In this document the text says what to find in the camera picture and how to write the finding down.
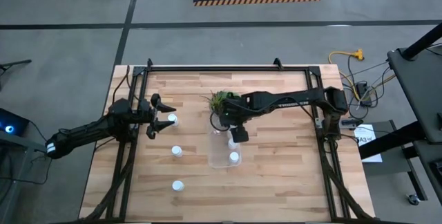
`blue light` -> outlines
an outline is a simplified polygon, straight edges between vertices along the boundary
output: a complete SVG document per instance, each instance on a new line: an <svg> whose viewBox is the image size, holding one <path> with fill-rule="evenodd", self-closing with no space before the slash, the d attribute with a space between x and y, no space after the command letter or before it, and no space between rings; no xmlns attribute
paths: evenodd
<svg viewBox="0 0 442 224"><path fill-rule="evenodd" d="M12 133L12 132L14 131L14 127L13 127L13 126L7 126L7 127L5 128L5 131L6 131L7 133Z"/></svg>

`concrete floor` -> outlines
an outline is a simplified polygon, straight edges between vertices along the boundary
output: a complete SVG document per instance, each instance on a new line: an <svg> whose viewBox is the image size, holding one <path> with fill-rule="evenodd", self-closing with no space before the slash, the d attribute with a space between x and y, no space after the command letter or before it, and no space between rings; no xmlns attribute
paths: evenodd
<svg viewBox="0 0 442 224"><path fill-rule="evenodd" d="M0 0L0 24L123 23L130 0ZM322 0L249 6L193 7L192 0L137 0L133 23L192 21L367 21L442 19L441 0ZM131 30L122 64L323 64L334 50L362 48L353 71L384 62L389 50L410 45L433 26L198 28ZM0 107L37 123L45 136L96 120L103 110L122 34L114 30L0 30L0 63L32 59L1 77ZM347 58L334 61L347 72ZM372 82L386 65L361 73ZM397 81L367 122L415 120ZM43 142L35 131L30 137ZM53 223L78 217L93 152L91 145L52 163L45 185L24 185L14 223ZM385 221L440 223L441 204L414 161L429 201L411 206L406 174L367 175L376 216ZM30 179L43 180L39 162Z"/></svg>

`small white bottle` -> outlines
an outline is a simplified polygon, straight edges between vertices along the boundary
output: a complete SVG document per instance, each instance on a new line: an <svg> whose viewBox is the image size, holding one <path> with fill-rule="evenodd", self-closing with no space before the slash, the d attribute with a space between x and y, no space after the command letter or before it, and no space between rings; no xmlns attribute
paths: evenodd
<svg viewBox="0 0 442 224"><path fill-rule="evenodd" d="M238 152L232 152L230 153L229 160L232 165L236 165L240 161L240 155Z"/></svg>
<svg viewBox="0 0 442 224"><path fill-rule="evenodd" d="M182 149L181 149L181 147L179 147L177 145L172 147L172 155L174 155L177 158L181 158L182 157Z"/></svg>
<svg viewBox="0 0 442 224"><path fill-rule="evenodd" d="M180 180L177 180L172 183L172 189L175 190L176 192L181 192L184 189L184 183L182 183L182 181Z"/></svg>
<svg viewBox="0 0 442 224"><path fill-rule="evenodd" d="M238 144L233 141L233 138L229 139L229 149L234 150L238 147Z"/></svg>
<svg viewBox="0 0 442 224"><path fill-rule="evenodd" d="M167 116L167 120L174 121L175 124L172 124L172 127L178 126L178 117L175 114L173 114L173 113L169 114L169 116Z"/></svg>

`white paper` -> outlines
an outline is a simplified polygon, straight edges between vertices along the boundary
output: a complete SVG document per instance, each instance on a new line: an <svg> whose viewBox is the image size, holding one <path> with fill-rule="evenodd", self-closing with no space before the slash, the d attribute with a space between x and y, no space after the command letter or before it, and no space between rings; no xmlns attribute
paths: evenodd
<svg viewBox="0 0 442 224"><path fill-rule="evenodd" d="M359 140L359 146L367 144L376 139L373 126L370 124L360 124L354 129L354 136ZM380 154L363 159L362 162L382 162Z"/></svg>

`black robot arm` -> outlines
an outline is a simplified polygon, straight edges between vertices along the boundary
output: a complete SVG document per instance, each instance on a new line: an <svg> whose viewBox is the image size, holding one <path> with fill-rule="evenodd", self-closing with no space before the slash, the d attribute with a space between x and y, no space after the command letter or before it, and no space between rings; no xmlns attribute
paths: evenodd
<svg viewBox="0 0 442 224"><path fill-rule="evenodd" d="M305 105L317 106L323 110L323 131L326 136L340 135L339 120L347 113L347 101L344 91L333 87L277 94L252 92L237 96L229 93L222 103L220 124L231 127L234 142L245 142L249 140L243 126L246 121L276 109Z"/></svg>
<svg viewBox="0 0 442 224"><path fill-rule="evenodd" d="M47 142L47 155L57 159L68 155L73 149L85 144L96 142L103 138L115 137L119 142L130 142L132 138L131 124L149 124L147 136L155 138L155 132L172 125L173 121L159 121L157 112L168 113L174 108L161 103L161 97L152 95L150 106L146 99L141 102L138 110L132 110L129 101L120 99L114 102L108 113L97 121L74 129L60 129Z"/></svg>

